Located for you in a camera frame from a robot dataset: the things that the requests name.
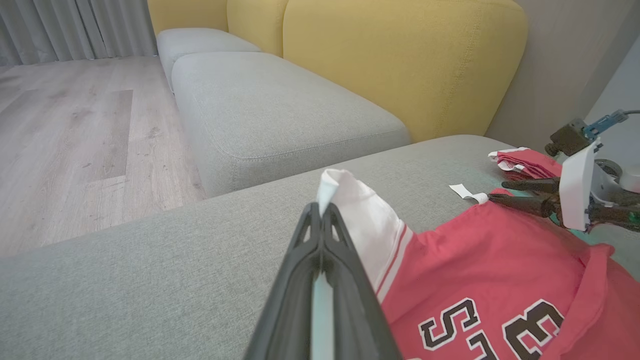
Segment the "wooden floor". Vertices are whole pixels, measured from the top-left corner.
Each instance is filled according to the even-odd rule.
[[[0,256],[204,197],[159,58],[0,68]]]

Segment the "sofa seam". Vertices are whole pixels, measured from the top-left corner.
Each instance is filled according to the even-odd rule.
[[[175,58],[173,60],[173,65],[175,66],[175,63],[177,63],[178,60],[182,59],[185,56],[189,56],[189,55],[209,54],[209,53],[262,53],[262,49],[260,49],[256,45],[253,45],[253,46],[255,46],[257,48],[257,50],[215,50],[215,51],[204,51],[204,52],[202,52],[202,51],[191,51],[191,52],[188,52],[188,53],[179,53],[177,57],[172,56],[172,59]]]
[[[440,133],[442,132],[442,127],[444,126],[444,121],[445,121],[446,115],[448,114],[449,110],[451,109],[451,103],[453,102],[453,97],[455,96],[455,94],[460,89],[461,79],[463,78],[463,76],[467,72],[467,68],[468,68],[468,65],[469,65],[469,62],[470,62],[471,54],[473,53],[473,50],[475,48],[477,48],[477,45],[479,43],[480,19],[481,19],[483,13],[484,13],[484,5],[482,4],[480,6],[480,11],[478,11],[478,15],[476,17],[476,24],[474,25],[472,39],[469,41],[469,44],[467,45],[467,50],[465,51],[464,58],[463,58],[462,62],[460,63],[460,67],[458,68],[458,74],[455,77],[454,86],[452,87],[451,92],[449,93],[449,96],[447,97],[447,100],[445,102],[445,106],[444,106],[444,110],[442,112],[442,115],[438,119],[438,124],[435,126],[434,135],[435,135],[436,138],[440,137]]]
[[[326,148],[326,147],[331,147],[333,145],[338,145],[340,143],[345,143],[345,142],[350,142],[350,141],[354,141],[354,140],[361,140],[361,139],[367,139],[367,138],[374,138],[374,137],[382,137],[385,135],[389,135],[389,134],[394,134],[394,133],[398,133],[401,131],[406,131],[406,129],[396,129],[396,130],[391,130],[391,131],[385,131],[384,133],[378,133],[378,134],[372,134],[372,135],[367,135],[367,136],[360,136],[358,138],[350,138],[350,139],[345,139],[345,140],[341,140],[338,142],[332,142],[332,143],[326,143],[326,144],[322,144],[322,145],[317,145],[314,147],[309,147],[306,149],[300,149],[300,150],[295,150],[295,151],[288,151],[288,152],[281,152],[281,153],[277,153],[277,154],[272,154],[269,156],[263,156],[263,157],[259,157],[259,158],[238,158],[235,157],[233,155],[230,155],[226,152],[223,152],[220,148],[218,148],[220,150],[220,152],[226,156],[228,156],[229,158],[232,158],[234,160],[237,160],[237,162],[260,162],[260,161],[269,161],[269,160],[273,160],[276,158],[284,158],[284,157],[288,157],[288,156],[293,156],[295,154],[302,154],[305,152],[309,152],[309,151],[314,151],[314,150],[318,150],[318,149],[322,149],[322,148]]]
[[[238,170],[238,166],[237,166],[237,161],[231,161],[231,163],[234,164],[233,170],[231,171],[231,191],[237,191],[238,189],[236,188],[236,178],[237,178],[237,170]]]
[[[282,10],[282,18],[278,18],[280,24],[280,57],[284,59],[284,15],[287,12],[287,5],[289,2],[287,1],[284,4],[284,9]]]

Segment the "red stripe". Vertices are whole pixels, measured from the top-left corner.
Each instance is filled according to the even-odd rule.
[[[391,261],[391,264],[389,264],[389,266],[387,267],[387,271],[385,272],[385,276],[382,278],[382,281],[380,281],[380,284],[378,285],[378,289],[376,290],[376,296],[378,296],[378,293],[380,292],[380,289],[382,288],[382,284],[385,283],[385,280],[387,280],[387,275],[389,275],[389,271],[391,270],[391,268],[394,266],[394,263],[396,262],[396,259],[398,257],[398,252],[400,251],[400,243],[402,242],[402,239],[404,238],[404,234],[406,233],[406,224],[404,225],[404,228],[402,230],[402,234],[400,234],[400,237],[398,238],[398,244],[396,246],[396,252],[394,253],[394,259]]]

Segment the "folded red cloth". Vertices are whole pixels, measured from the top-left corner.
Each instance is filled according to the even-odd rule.
[[[547,179],[562,174],[562,165],[547,155],[521,147],[489,154],[511,180]]]

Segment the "fabric upholstery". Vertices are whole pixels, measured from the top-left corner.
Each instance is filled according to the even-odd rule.
[[[227,0],[147,0],[156,35],[167,29],[227,30]]]
[[[230,33],[207,28],[164,30],[157,36],[158,54],[166,80],[173,89],[171,71],[181,56],[211,51],[260,51],[260,49]]]
[[[229,33],[282,57],[282,21],[288,0],[228,0]]]
[[[284,58],[388,110],[419,142],[484,134],[527,38],[512,0],[290,0]]]
[[[499,184],[486,154],[506,147],[456,136],[334,167],[425,231],[472,204],[448,184]],[[321,172],[0,260],[0,358],[240,359]]]
[[[209,196],[409,144],[389,112],[271,54],[183,56],[173,89]]]

